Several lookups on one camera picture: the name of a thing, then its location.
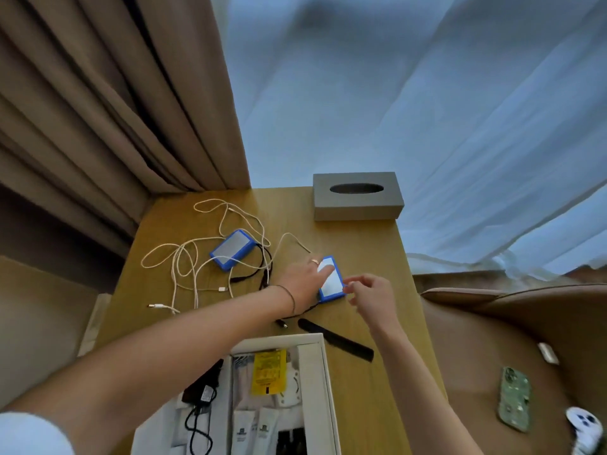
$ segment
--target blue device case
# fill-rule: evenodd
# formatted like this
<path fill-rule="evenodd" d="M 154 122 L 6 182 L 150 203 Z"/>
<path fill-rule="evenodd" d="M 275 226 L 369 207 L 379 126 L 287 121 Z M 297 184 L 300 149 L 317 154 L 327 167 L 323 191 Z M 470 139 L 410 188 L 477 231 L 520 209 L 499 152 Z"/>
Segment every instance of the blue device case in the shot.
<path fill-rule="evenodd" d="M 242 258 L 244 256 L 246 256 L 249 252 L 251 252 L 253 250 L 253 248 L 257 245 L 255 240 L 252 237 L 250 237 L 248 234 L 246 234 L 243 230 L 236 230 L 235 232 L 231 233 L 230 236 L 226 237 L 225 240 L 221 244 L 219 244 L 219 246 L 217 246 L 215 249 L 213 249 L 209 253 L 209 255 L 211 257 L 217 257 L 216 250 L 219 249 L 226 241 L 228 241 L 235 233 L 241 233 L 244 237 L 246 237 L 248 239 L 248 243 L 245 244 L 244 246 L 242 246 L 240 248 L 240 250 L 238 252 L 236 252 L 234 255 L 225 255 L 224 257 L 232 257 L 237 260 L 242 260 Z M 234 260 L 228 260 L 227 262 L 222 263 L 218 259 L 215 259 L 214 262 L 217 263 L 217 266 L 220 267 L 224 271 L 230 271 L 230 269 L 238 263 L 237 261 L 234 261 Z"/>
<path fill-rule="evenodd" d="M 326 257 L 323 257 L 322 260 L 324 261 L 324 260 L 326 260 L 328 258 L 331 259 L 332 265 L 335 267 L 335 272 L 337 273 L 337 275 L 339 277 L 339 282 L 341 282 L 342 287 L 343 287 L 344 286 L 344 279 L 341 277 L 341 273 L 339 272 L 339 268 L 338 268 L 337 264 L 335 263 L 335 259 L 333 258 L 333 256 L 332 255 L 327 255 Z M 331 295 L 325 296 L 322 293 L 322 288 L 321 288 L 318 291 L 318 295 L 321 298 L 318 303 L 325 303 L 325 302 L 328 302 L 328 301 L 331 301 L 331 300 L 335 300 L 336 298 L 345 297 L 345 292 L 342 290 L 341 292 L 338 292 L 337 294 L 331 294 Z"/>

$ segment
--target white screen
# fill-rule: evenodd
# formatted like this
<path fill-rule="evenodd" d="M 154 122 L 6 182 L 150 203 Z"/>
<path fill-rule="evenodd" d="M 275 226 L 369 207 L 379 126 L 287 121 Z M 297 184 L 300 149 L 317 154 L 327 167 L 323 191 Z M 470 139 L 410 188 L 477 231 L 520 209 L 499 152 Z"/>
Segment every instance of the white screen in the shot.
<path fill-rule="evenodd" d="M 332 258 L 324 259 L 321 264 L 318 266 L 318 271 L 327 265 L 334 265 Z M 339 280 L 339 275 L 337 271 L 333 271 L 331 275 L 327 278 L 327 281 L 322 285 L 322 294 L 327 297 L 328 295 L 339 294 L 344 291 L 344 287 L 342 286 L 341 281 Z"/>
<path fill-rule="evenodd" d="M 240 249 L 245 247 L 249 241 L 250 239 L 247 238 L 244 233 L 238 231 L 220 244 L 219 247 L 213 252 L 213 255 L 233 257 Z M 217 259 L 217 261 L 220 261 L 221 263 L 226 263 L 228 260 L 228 258 Z"/>

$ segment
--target white sleeve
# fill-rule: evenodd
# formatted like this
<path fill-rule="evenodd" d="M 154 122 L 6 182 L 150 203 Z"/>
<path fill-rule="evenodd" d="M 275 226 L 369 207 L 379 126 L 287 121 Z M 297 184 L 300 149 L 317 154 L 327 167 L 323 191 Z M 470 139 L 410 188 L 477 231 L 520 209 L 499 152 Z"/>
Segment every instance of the white sleeve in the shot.
<path fill-rule="evenodd" d="M 32 414 L 0 414 L 0 455 L 75 455 L 54 424 Z"/>

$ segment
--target blue power bank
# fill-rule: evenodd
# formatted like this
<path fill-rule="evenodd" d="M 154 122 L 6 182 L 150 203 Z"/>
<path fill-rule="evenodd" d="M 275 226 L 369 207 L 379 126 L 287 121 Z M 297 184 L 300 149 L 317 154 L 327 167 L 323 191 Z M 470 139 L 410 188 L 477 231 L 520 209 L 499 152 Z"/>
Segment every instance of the blue power bank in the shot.
<path fill-rule="evenodd" d="M 255 240 L 243 230 L 236 230 L 225 238 L 223 243 L 213 249 L 209 255 L 215 258 L 214 262 L 222 270 L 230 271 L 238 263 L 232 259 L 242 260 L 256 245 Z"/>
<path fill-rule="evenodd" d="M 327 281 L 322 285 L 321 290 L 318 291 L 321 298 L 319 303 L 325 303 L 326 301 L 345 296 L 344 280 L 341 277 L 341 273 L 339 272 L 338 266 L 332 255 L 322 259 L 321 264 L 318 266 L 319 271 L 327 265 L 333 265 L 335 271 L 329 275 Z"/>

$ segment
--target white sheer curtain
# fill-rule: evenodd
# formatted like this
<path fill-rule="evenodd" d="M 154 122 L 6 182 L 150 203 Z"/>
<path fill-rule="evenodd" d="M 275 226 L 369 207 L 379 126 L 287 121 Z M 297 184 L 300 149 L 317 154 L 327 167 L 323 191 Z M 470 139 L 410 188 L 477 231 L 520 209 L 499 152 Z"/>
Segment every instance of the white sheer curtain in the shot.
<path fill-rule="evenodd" d="M 230 0 L 254 187 L 394 170 L 414 272 L 607 263 L 607 0 Z"/>

